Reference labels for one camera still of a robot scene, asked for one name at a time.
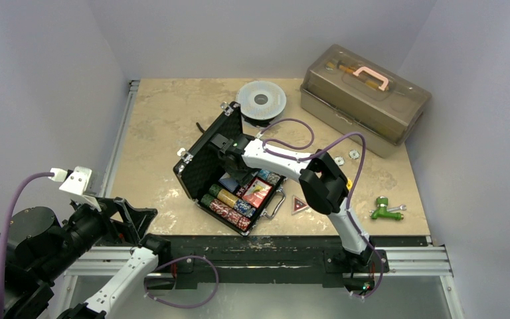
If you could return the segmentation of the blue playing card deck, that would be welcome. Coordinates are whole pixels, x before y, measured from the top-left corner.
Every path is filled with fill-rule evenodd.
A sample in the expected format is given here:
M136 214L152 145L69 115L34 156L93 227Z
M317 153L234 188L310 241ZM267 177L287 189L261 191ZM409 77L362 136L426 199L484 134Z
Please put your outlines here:
M237 180L233 178L229 173L224 173L219 178L218 182L231 193L235 193L235 191L240 187Z

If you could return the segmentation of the black poker set case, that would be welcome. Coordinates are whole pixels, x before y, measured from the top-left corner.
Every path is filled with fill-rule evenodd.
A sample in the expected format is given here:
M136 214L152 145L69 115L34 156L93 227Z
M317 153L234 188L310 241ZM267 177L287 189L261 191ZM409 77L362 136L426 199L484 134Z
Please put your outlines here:
M221 166L215 149L209 145L211 138L216 134L222 134L227 138L235 138L239 134L244 134L240 104L235 101L231 103L224 102L222 103L222 109L222 113L205 132L202 133L201 137L190 149L182 149L179 151L178 155L180 159L173 167L173 173L185 190L187 197L192 200L196 206L233 231L242 236L247 236L261 217L273 219L276 216L278 211L276 209L268 211L268 205L276 195L281 195L283 199L286 198L286 193L283 190L283 184L286 179L284 176L281 176L281 180L279 180L275 186L272 185L270 194L263 201L263 204L261 204L259 208L256 208L256 212L253 214L252 218L249 219L251 224L247 231L241 231L232 223L216 214L209 207L205 207L201 204L201 197L208 192L213 184L217 184L222 187L222 189L225 189L218 180L226 171ZM232 194L241 199L246 187L257 177L260 170L261 169L251 169L251 176L248 181L238 181L240 187Z

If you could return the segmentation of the red triangular all-in marker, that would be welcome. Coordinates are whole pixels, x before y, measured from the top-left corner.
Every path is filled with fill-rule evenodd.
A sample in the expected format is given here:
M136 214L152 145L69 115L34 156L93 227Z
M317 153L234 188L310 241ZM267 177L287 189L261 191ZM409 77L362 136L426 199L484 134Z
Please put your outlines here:
M298 213L307 211L309 209L309 205L298 196L292 196L292 215L297 215Z

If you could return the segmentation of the white blue chip two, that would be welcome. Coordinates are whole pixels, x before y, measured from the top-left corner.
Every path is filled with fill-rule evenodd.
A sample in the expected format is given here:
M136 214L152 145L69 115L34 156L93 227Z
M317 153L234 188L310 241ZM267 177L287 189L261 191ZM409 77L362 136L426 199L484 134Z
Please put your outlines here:
M343 166L345 165L345 160L343 157L341 156L337 156L334 158L334 162L338 165L338 166Z

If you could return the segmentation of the white blue chip one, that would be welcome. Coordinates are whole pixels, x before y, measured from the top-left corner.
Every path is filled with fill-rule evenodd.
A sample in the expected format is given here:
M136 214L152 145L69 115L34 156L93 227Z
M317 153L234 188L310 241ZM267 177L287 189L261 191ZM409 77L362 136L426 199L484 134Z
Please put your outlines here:
M352 160L358 160L361 158L361 153L357 150L351 150L351 151L349 151L348 156Z

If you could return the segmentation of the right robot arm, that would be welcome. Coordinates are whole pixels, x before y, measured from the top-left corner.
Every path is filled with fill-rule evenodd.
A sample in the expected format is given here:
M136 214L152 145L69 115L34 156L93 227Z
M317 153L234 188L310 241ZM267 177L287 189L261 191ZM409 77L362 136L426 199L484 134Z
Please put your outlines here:
M306 203L327 216L338 232L347 264L354 270L371 264L374 246L351 207L354 189L347 187L349 179L327 149L293 152L244 134L236 139L216 134L209 145L225 168L265 169L299 183Z

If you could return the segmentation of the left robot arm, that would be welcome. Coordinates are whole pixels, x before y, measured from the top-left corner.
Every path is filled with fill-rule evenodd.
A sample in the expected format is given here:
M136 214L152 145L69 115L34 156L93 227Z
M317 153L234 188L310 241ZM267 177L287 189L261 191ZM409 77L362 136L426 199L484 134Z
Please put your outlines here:
M149 249L145 262L156 272L171 265L171 243L147 232L156 209L137 209L125 199L99 198L99 209L71 203L60 222L48 207L14 214L5 247L4 318L36 318L53 296L55 280L98 242Z

